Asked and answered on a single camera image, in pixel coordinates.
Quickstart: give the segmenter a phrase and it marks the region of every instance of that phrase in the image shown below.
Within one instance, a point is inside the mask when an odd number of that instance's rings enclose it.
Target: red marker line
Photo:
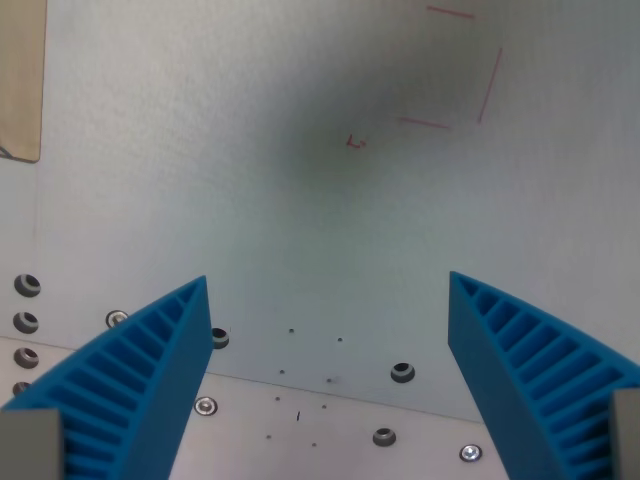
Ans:
[[[418,120],[416,118],[398,117],[398,121],[403,123],[417,123],[418,125],[424,125],[426,127],[444,128],[445,130],[451,130],[451,127],[448,125],[442,125],[441,123],[427,122],[426,120]]]
[[[478,115],[478,124],[482,122],[482,115],[484,115],[484,109],[487,108],[487,102],[489,101],[489,94],[493,88],[493,81],[496,78],[496,72],[498,71],[498,65],[500,64],[500,58],[502,58],[502,47],[498,50],[498,57],[496,58],[496,64],[493,66],[493,73],[491,74],[491,80],[489,80],[489,87],[487,88],[487,94],[484,96],[484,102],[482,102],[482,108],[480,109],[480,115]]]
[[[453,15],[454,17],[470,18],[471,20],[476,18],[476,16],[472,13],[456,12],[455,10],[447,10],[446,8],[432,7],[431,5],[427,7],[427,10],[431,10],[433,12],[447,13],[449,15]]]

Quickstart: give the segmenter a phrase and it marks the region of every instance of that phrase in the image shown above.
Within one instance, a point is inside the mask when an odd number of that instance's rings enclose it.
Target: screw hole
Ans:
[[[213,335],[213,348],[216,350],[222,350],[229,345],[229,334],[222,328],[212,328],[211,335]]]
[[[18,382],[13,386],[13,395],[19,395],[24,392],[27,388],[29,388],[31,384],[29,382]]]
[[[18,275],[13,281],[13,287],[23,297],[31,298],[40,293],[40,282],[33,275]]]
[[[416,376],[416,369],[410,363],[396,363],[391,369],[391,378],[397,383],[407,383]]]
[[[379,447],[390,447],[396,439],[396,433],[390,428],[379,428],[373,434],[373,443]]]
[[[13,354],[14,361],[22,368],[35,368],[38,366],[38,354],[30,348],[19,348]]]
[[[16,313],[13,316],[13,326],[21,333],[34,333],[38,330],[38,319],[29,312]]]

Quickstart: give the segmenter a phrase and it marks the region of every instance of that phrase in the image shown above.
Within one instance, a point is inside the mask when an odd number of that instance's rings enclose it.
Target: wooden block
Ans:
[[[47,0],[0,0],[0,156],[40,159]]]

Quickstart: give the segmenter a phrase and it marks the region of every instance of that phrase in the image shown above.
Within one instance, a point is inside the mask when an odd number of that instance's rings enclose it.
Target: countersunk screw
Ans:
[[[482,449],[478,445],[465,445],[460,449],[460,459],[463,462],[477,462],[482,457]]]

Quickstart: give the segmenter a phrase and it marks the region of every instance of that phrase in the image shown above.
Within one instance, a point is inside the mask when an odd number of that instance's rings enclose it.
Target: red pen marking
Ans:
[[[441,123],[427,122],[426,120],[418,120],[416,118],[398,117],[398,120],[403,123],[417,123],[418,125],[424,125],[432,128],[444,128],[445,130],[451,130],[449,125],[442,125]]]
[[[362,140],[360,140],[360,145],[356,145],[351,140],[353,140],[353,134],[349,135],[349,140],[347,140],[347,147],[360,148],[360,147],[364,147],[364,146],[367,145]]]
[[[482,102],[482,108],[480,109],[480,115],[478,115],[478,124],[482,122],[482,115],[484,115],[484,109],[487,108],[487,102],[489,101],[489,94],[493,88],[493,81],[496,78],[496,72],[498,71],[498,65],[500,64],[500,58],[502,58],[502,47],[498,50],[498,57],[496,58],[496,64],[493,66],[493,73],[491,74],[491,80],[489,80],[489,87],[487,88],[487,94],[484,96],[484,102]]]
[[[446,8],[432,7],[431,5],[427,7],[427,10],[431,10],[433,12],[439,12],[439,13],[448,13],[449,15],[453,15],[454,17],[470,18],[471,20],[476,18],[476,16],[472,13],[456,12],[455,10],[447,10]]]

